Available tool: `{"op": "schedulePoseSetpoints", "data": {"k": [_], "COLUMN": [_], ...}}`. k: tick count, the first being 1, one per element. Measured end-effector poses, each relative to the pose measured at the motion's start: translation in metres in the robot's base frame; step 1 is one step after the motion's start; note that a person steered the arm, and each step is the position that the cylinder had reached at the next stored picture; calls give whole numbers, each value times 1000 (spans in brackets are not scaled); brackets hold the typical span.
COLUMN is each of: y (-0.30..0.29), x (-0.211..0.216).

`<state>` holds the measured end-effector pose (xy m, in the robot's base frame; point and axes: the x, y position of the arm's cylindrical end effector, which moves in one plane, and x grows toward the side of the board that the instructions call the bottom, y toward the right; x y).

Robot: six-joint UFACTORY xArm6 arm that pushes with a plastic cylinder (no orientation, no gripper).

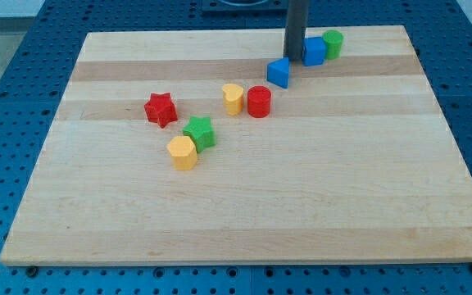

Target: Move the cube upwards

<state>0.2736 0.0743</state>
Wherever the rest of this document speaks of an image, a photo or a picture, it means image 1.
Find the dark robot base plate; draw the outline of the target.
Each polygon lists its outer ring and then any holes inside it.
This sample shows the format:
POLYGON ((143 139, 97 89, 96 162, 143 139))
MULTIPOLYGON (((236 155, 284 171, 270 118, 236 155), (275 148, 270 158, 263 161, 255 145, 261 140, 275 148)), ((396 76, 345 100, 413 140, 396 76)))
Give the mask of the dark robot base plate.
POLYGON ((286 11, 288 1, 284 0, 201 0, 203 13, 246 13, 286 11))

